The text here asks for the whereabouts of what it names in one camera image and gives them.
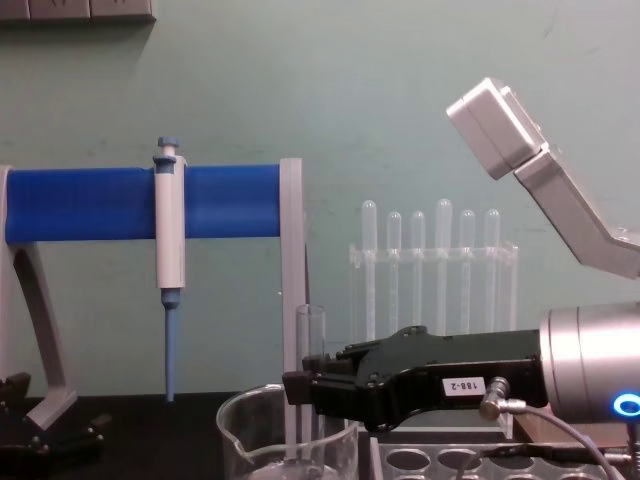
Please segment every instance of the glass test tube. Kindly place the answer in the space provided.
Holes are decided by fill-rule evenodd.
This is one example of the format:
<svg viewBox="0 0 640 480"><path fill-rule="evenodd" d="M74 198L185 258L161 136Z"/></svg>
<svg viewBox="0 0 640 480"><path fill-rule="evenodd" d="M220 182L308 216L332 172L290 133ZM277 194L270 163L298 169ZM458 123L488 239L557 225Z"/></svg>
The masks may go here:
<svg viewBox="0 0 640 480"><path fill-rule="evenodd" d="M487 249L485 275L485 331L496 330L496 297L498 288L497 250L500 245L500 212L488 210L484 215L484 244Z"/></svg>
<svg viewBox="0 0 640 480"><path fill-rule="evenodd" d="M300 305L296 309L297 364L309 356L324 355L325 347L325 311L317 305ZM299 443L308 443L324 437L324 419L317 415L311 405L301 405Z"/></svg>
<svg viewBox="0 0 640 480"><path fill-rule="evenodd" d="M413 325L422 325L422 255L426 245L427 227L424 213L411 216L411 249L413 250Z"/></svg>
<svg viewBox="0 0 640 480"><path fill-rule="evenodd" d="M402 249L402 216L391 212L387 217L387 249L389 251L389 334L398 331L400 279L398 267Z"/></svg>
<svg viewBox="0 0 640 480"><path fill-rule="evenodd" d="M451 202L443 199L436 207L436 251L438 255L438 304L436 335L447 333L447 260L451 248Z"/></svg>
<svg viewBox="0 0 640 480"><path fill-rule="evenodd" d="M516 330L516 319L517 319L517 299L518 299L518 247L516 245L511 245L511 279L510 279L510 297L509 297L509 330Z"/></svg>
<svg viewBox="0 0 640 480"><path fill-rule="evenodd" d="M460 333L470 332L471 325L471 259L475 240L476 215L471 210L460 214L460 248L462 272L460 285Z"/></svg>
<svg viewBox="0 0 640 480"><path fill-rule="evenodd" d="M376 254L378 251L378 211L367 200L362 204L362 253L365 269L366 340L376 337Z"/></svg>

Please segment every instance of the blue cylinder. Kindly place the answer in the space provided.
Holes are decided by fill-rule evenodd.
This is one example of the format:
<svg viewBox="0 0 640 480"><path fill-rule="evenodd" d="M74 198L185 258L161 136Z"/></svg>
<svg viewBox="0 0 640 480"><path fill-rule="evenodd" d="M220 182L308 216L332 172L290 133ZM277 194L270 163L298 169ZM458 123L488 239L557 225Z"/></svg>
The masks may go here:
<svg viewBox="0 0 640 480"><path fill-rule="evenodd" d="M187 238L280 235L279 166L185 169ZM152 169L13 170L6 241L155 238Z"/></svg>

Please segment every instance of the wall outlet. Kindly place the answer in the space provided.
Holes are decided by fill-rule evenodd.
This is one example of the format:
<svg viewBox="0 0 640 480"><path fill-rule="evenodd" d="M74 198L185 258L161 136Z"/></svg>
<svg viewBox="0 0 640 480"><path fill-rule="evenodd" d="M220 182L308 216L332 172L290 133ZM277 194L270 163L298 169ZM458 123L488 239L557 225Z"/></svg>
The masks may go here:
<svg viewBox="0 0 640 480"><path fill-rule="evenodd" d="M29 20L29 0L0 0L0 22Z"/></svg>
<svg viewBox="0 0 640 480"><path fill-rule="evenodd" d="M94 20L155 20L151 0L90 0Z"/></svg>
<svg viewBox="0 0 640 480"><path fill-rule="evenodd" d="M31 20L88 20L89 0L29 0Z"/></svg>

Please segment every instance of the cable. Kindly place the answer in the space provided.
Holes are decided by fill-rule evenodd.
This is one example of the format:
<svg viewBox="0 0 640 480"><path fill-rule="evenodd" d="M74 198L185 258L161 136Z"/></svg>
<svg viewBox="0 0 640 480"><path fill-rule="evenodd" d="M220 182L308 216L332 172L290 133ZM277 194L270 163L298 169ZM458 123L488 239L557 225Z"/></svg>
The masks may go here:
<svg viewBox="0 0 640 480"><path fill-rule="evenodd" d="M491 450L482 450L476 452L473 455L469 455L467 459L462 462L458 472L456 473L455 480L464 480L464 474L470 469L476 461L485 457L507 457L507 456L522 456L522 449L526 447L526 444L515 443L513 445L504 445L496 447Z"/></svg>
<svg viewBox="0 0 640 480"><path fill-rule="evenodd" d="M515 406L516 407L516 408L514 408L515 411L509 411L510 410L509 409L510 406ZM549 415L544 410L533 408L533 407L530 407L530 406L528 406L526 404L523 405L523 403L521 401L519 401L519 400L517 400L515 402L514 401L501 402L500 403L500 407L501 407L501 410L503 410L504 413L515 413L515 414L529 413L531 415L535 415L537 417L540 417L543 420L546 420L547 422L555 425L557 428L559 428L560 430L565 432L567 435L570 435L571 437L576 439L578 442L580 442L586 448L586 450L589 452L589 454L596 460L598 465L600 465L602 467L602 469L604 470L604 472L605 472L605 474L607 476L607 480L618 480L619 479L619 476L617 475L616 471L613 469L613 467L611 466L609 461L605 458L604 454L593 443L593 441L589 437L587 437L586 435L583 435L580 432L578 432L571 425L567 424L566 422L563 422L559 418L556 418L556 417L554 417L552 415ZM484 458L484 457L495 456L497 453L502 453L502 450L505 450L504 453L511 452L514 455L517 455L518 454L518 448L517 447L518 447L518 445L513 445L513 446L508 446L508 447L498 447L498 448L495 448L493 450L484 450L484 451L481 451L481 452L477 452L474 455L470 455L462 463L462 465L460 465L460 468L458 469L458 472L456 474L456 480L463 480L465 472L469 469L469 467L471 465L473 465L473 463L475 463L479 459Z"/></svg>
<svg viewBox="0 0 640 480"><path fill-rule="evenodd" d="M458 468L458 473L456 473L456 480L464 480L464 474L467 470L469 470L469 467L471 467L471 465L473 465L477 460L480 460L487 456L490 451L491 450L485 450L482 452L476 452L473 455L469 455L467 459L462 462L460 468Z"/></svg>
<svg viewBox="0 0 640 480"><path fill-rule="evenodd" d="M572 436L574 439L580 442L584 446L584 448L586 448L589 451L591 456L598 462L598 464L604 470L604 473L607 475L608 480L618 480L619 477L616 471L613 469L609 461L604 457L602 452L598 450L598 447L593 443L593 441L588 436L581 434L579 431L577 431L568 423L563 422L562 420L554 417L553 415L549 415L544 410L533 408L533 407L530 407L529 405L524 407L523 412L518 412L518 413L529 413L531 415L535 415L536 417L540 417L543 420L546 420L552 425L558 427L567 435Z"/></svg>
<svg viewBox="0 0 640 480"><path fill-rule="evenodd" d="M638 427L635 423L627 424L627 434L629 435L629 451L631 452L631 466L635 480L640 480L640 441L638 440Z"/></svg>

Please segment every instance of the blue led ring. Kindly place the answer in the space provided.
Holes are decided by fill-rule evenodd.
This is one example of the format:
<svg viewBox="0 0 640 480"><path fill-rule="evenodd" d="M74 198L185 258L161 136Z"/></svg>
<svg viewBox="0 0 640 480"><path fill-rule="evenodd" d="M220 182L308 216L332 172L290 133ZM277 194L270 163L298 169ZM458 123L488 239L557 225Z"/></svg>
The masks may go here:
<svg viewBox="0 0 640 480"><path fill-rule="evenodd" d="M613 410L623 417L639 416L640 396L634 393L624 393L619 395L613 402Z"/></svg>

